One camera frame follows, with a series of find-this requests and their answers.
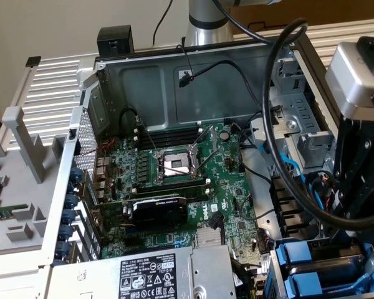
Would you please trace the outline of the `empty blue disk carrier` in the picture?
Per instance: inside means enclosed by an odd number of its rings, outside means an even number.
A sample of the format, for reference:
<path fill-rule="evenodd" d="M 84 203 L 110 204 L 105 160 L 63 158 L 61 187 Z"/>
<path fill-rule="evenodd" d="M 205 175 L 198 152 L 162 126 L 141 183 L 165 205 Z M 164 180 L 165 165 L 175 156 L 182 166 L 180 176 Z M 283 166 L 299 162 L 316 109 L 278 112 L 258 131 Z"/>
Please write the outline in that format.
<path fill-rule="evenodd" d="M 332 299 L 374 292 L 374 272 L 365 273 L 353 283 L 322 287 L 317 273 L 301 273 L 284 281 L 288 299 Z"/>

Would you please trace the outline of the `grey metal drive cage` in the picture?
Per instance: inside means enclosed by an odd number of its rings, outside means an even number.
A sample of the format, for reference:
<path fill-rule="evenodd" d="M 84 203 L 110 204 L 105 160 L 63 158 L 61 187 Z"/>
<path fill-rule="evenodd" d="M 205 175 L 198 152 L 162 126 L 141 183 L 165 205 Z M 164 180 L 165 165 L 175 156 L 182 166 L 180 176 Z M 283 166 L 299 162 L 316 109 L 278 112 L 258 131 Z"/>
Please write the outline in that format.
<path fill-rule="evenodd" d="M 274 135 L 280 153 L 293 161 L 287 164 L 293 173 L 333 171 L 335 164 L 339 117 L 329 111 L 311 71 L 298 50 L 284 53 L 272 71 Z"/>

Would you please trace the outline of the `green Dell motherboard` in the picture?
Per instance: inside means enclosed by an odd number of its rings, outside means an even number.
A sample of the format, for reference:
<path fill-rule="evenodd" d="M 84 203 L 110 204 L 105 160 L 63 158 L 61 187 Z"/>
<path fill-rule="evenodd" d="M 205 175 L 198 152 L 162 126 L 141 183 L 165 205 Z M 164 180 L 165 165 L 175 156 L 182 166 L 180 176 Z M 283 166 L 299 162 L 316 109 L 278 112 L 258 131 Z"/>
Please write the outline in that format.
<path fill-rule="evenodd" d="M 235 132 L 235 125 L 213 123 L 195 126 L 199 134 L 214 125 L 219 151 L 203 167 L 203 178 L 195 181 L 173 181 L 169 184 L 153 182 L 156 173 L 153 154 L 165 148 L 141 150 L 144 133 L 105 141 L 98 155 L 95 169 L 95 191 L 98 205 L 92 217 L 102 240 L 104 259 L 154 250 L 192 247 L 196 249 L 196 231 L 210 227 L 221 229 L 222 245 L 227 245 L 231 257 L 254 273 L 262 273 L 262 256 L 266 245 L 259 240 L 258 218 L 254 212 L 247 174 L 240 164 L 244 137 Z M 230 134 L 228 142 L 219 138 L 221 131 Z M 166 148 L 178 148 L 179 145 Z M 212 150 L 204 144 L 198 146 L 201 163 Z M 206 187 L 210 189 L 208 201 L 188 202 L 188 220 L 175 228 L 136 230 L 125 227 L 106 228 L 99 219 L 98 206 L 112 202 L 136 201 L 152 197 L 177 196 L 179 189 Z"/>

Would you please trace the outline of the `metal socket cover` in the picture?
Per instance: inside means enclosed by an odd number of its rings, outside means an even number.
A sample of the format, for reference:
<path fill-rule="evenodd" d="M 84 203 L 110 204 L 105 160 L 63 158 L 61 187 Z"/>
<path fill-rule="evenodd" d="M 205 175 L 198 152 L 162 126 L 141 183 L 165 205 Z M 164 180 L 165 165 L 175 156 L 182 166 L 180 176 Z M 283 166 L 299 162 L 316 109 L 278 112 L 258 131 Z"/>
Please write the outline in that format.
<path fill-rule="evenodd" d="M 205 128 L 199 134 L 193 144 L 189 145 L 189 150 L 196 150 L 198 149 L 198 146 L 203 146 L 204 144 L 207 144 L 213 153 L 218 151 L 218 136 L 214 125 L 209 125 L 207 128 Z"/>

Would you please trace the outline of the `open grey PC case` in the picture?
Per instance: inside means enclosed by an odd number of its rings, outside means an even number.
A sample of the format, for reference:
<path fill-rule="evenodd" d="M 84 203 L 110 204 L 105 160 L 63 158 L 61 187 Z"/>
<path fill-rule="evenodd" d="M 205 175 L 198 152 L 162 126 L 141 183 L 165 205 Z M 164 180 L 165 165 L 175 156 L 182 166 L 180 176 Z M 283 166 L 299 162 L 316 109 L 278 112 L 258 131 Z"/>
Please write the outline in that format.
<path fill-rule="evenodd" d="M 179 130 L 213 123 L 235 125 L 244 137 L 240 164 L 247 174 L 266 245 L 262 273 L 231 258 L 236 299 L 264 299 L 270 251 L 281 234 L 272 204 L 271 178 L 279 176 L 267 149 L 261 118 L 261 81 L 269 48 L 251 42 L 206 47 L 178 46 L 148 54 L 97 61 L 82 90 L 67 133 L 57 188 L 59 226 L 44 293 L 54 267 L 103 260 L 102 240 L 92 217 L 98 205 L 95 169 L 105 141 L 135 133 Z M 343 232 L 314 218 L 319 234 L 343 242 L 374 245 L 374 231 Z"/>

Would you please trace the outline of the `black RAM slot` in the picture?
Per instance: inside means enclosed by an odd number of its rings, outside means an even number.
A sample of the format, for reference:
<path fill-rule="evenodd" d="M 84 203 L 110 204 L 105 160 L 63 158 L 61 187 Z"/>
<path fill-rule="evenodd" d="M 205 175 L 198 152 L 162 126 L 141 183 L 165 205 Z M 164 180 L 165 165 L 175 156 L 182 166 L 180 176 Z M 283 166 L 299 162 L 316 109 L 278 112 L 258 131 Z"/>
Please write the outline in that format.
<path fill-rule="evenodd" d="M 188 145 L 195 141 L 196 136 L 177 136 L 177 137 L 165 137 L 165 138 L 152 138 L 157 148 L 166 148 L 179 145 Z M 151 150 L 154 146 L 149 137 L 142 138 L 140 141 L 141 150 Z"/>
<path fill-rule="evenodd" d="M 210 189 L 206 187 L 195 187 L 179 189 L 176 194 L 187 199 L 189 203 L 208 201 Z"/>
<path fill-rule="evenodd" d="M 157 131 L 153 133 L 144 133 L 142 138 L 165 138 L 165 137 L 177 137 L 177 136 L 196 136 L 198 137 L 199 132 L 197 128 L 179 129 L 179 130 L 167 130 Z"/>

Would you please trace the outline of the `silver chipset heat sink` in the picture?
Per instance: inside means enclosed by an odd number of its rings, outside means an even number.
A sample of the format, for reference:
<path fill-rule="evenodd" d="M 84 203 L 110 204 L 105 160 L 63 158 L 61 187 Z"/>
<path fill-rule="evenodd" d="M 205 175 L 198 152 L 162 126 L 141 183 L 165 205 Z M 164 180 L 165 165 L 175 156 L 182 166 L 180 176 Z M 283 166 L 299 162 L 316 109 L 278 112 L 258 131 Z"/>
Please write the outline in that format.
<path fill-rule="evenodd" d="M 196 247 L 204 248 L 210 246 L 220 246 L 222 244 L 221 229 L 210 227 L 200 228 L 196 231 Z"/>

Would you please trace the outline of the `CPU socket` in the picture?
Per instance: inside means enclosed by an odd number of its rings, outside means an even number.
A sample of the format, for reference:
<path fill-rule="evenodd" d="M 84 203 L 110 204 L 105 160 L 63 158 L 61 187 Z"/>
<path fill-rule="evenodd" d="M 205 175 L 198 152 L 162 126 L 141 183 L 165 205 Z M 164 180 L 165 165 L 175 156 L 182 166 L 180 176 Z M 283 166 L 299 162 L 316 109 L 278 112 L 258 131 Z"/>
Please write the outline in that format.
<path fill-rule="evenodd" d="M 195 181 L 203 178 L 199 149 L 188 145 L 165 148 L 153 154 L 156 173 L 153 182 L 169 184 L 173 181 Z"/>

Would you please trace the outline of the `black graphics card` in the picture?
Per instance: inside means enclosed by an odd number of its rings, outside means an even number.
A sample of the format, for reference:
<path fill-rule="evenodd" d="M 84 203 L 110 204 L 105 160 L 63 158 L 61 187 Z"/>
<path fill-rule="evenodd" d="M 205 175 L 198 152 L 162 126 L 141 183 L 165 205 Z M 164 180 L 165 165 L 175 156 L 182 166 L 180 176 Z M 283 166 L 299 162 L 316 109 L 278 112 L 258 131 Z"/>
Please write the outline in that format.
<path fill-rule="evenodd" d="M 152 197 L 98 206 L 99 219 L 106 228 L 136 230 L 175 228 L 188 220 L 188 200 L 181 196 Z"/>

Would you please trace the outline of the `black box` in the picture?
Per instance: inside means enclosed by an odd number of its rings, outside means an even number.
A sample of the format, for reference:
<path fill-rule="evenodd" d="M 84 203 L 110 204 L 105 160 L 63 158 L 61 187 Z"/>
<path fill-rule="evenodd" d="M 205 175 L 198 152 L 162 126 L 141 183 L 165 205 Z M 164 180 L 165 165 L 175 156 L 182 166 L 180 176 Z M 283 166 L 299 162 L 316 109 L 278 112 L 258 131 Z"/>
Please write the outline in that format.
<path fill-rule="evenodd" d="M 97 36 L 99 56 L 116 57 L 135 52 L 131 25 L 103 27 Z"/>

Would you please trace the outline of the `grey power supply unit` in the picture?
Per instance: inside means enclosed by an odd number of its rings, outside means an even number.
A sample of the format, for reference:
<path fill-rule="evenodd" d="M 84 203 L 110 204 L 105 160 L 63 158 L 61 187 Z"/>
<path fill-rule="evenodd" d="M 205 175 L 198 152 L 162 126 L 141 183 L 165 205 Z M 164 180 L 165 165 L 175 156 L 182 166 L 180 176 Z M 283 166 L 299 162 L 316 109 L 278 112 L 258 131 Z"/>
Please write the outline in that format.
<path fill-rule="evenodd" d="M 47 299 L 236 299 L 225 245 L 54 267 Z"/>

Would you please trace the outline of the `grey plastic parts rack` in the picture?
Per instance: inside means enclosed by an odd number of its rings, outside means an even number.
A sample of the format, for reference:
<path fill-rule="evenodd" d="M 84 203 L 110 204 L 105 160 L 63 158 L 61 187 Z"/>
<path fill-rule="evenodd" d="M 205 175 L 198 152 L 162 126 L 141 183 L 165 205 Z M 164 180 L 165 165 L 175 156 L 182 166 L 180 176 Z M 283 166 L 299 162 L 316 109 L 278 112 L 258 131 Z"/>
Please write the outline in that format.
<path fill-rule="evenodd" d="M 20 106 L 9 107 L 2 122 L 10 145 L 0 142 L 0 207 L 27 204 L 0 221 L 0 255 L 47 250 L 55 242 L 59 226 L 57 188 L 66 137 L 44 142 L 31 133 Z"/>

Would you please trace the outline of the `green RAM stick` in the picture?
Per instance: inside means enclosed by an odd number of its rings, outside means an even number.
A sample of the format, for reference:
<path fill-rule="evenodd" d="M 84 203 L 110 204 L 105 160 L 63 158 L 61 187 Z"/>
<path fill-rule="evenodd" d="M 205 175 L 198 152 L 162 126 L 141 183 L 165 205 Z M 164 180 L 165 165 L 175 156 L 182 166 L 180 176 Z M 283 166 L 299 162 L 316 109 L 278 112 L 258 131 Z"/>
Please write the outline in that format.
<path fill-rule="evenodd" d="M 28 207 L 27 204 L 18 204 L 18 205 L 13 205 L 13 206 L 0 207 L 0 221 L 12 219 L 14 217 L 12 213 L 13 211 L 19 210 L 19 209 L 25 209 L 27 207 Z"/>

